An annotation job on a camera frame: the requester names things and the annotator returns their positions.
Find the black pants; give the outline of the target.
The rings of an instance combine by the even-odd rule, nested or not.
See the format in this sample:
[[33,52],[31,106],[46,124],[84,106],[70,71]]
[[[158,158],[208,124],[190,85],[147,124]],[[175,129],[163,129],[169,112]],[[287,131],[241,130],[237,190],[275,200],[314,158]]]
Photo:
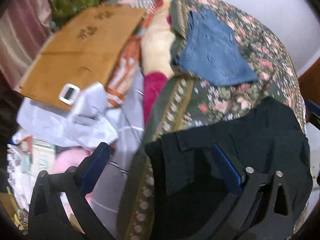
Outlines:
[[268,97],[242,118],[169,133],[144,148],[154,179],[152,239],[190,239],[229,193],[210,149],[221,144],[255,171],[281,171],[293,226],[312,189],[308,139],[293,110]]

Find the light grey shirt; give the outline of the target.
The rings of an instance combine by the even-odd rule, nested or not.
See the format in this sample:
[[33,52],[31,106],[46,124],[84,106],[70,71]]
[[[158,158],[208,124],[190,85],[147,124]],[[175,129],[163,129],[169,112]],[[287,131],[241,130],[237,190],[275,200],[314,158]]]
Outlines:
[[107,103],[107,93],[98,82],[80,92],[70,111],[24,98],[17,123],[30,135],[56,146],[91,150],[101,142],[116,142],[136,147],[144,132],[143,81],[137,74],[119,107]]

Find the white small device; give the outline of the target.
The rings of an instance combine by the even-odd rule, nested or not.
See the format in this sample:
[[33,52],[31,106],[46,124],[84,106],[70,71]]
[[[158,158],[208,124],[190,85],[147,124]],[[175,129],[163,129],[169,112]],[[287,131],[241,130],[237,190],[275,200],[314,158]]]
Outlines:
[[71,106],[77,99],[80,93],[80,88],[74,84],[67,83],[62,88],[59,94],[59,100]]

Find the green floral bedspread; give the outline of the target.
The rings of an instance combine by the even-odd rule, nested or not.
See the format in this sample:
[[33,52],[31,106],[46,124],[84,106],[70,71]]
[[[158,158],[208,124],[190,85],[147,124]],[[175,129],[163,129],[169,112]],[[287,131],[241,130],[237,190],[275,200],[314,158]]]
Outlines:
[[[215,87],[174,63],[186,44],[188,13],[210,9],[234,33],[240,53],[257,73],[254,84]],[[169,79],[152,107],[142,142],[156,140],[164,133],[239,118],[260,101],[271,96],[289,106],[301,128],[305,128],[305,105],[291,57],[279,38],[258,20],[221,0],[172,0]]]

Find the brown wooden lap desk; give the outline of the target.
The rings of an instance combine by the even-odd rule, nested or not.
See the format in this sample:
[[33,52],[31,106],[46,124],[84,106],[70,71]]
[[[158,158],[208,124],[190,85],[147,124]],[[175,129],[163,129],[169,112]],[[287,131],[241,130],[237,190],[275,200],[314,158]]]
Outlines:
[[68,83],[83,90],[106,85],[119,55],[145,15],[130,5],[90,7],[50,37],[18,85],[37,102],[70,110],[59,95]]

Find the magenta cloth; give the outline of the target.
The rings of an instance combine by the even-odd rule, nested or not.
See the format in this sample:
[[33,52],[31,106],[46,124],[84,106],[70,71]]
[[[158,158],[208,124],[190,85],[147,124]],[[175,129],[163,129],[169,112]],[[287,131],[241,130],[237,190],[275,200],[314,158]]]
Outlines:
[[144,124],[147,124],[152,107],[159,97],[168,78],[161,72],[147,74],[144,78]]

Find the blue denim jeans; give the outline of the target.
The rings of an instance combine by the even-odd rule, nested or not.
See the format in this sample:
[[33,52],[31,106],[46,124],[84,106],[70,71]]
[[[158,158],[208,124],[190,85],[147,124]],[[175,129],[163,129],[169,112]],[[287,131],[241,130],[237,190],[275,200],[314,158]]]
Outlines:
[[234,86],[258,81],[240,54],[233,30],[209,9],[188,13],[185,47],[175,62],[214,86]]

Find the pink striped curtain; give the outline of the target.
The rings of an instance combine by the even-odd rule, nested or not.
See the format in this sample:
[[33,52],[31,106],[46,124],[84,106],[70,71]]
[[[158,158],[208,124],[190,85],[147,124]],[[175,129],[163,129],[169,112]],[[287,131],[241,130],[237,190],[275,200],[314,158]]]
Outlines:
[[12,0],[1,17],[1,74],[14,88],[50,35],[48,0]]

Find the cream blanket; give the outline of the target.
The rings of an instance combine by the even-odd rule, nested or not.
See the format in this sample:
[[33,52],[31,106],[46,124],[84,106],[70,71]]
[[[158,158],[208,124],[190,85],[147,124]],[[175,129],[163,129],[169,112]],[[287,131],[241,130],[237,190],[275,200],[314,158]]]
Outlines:
[[149,27],[142,37],[142,68],[145,75],[160,72],[170,79],[174,76],[171,68],[171,46],[175,34],[167,18],[170,16],[172,0],[164,0],[164,4],[155,12]]

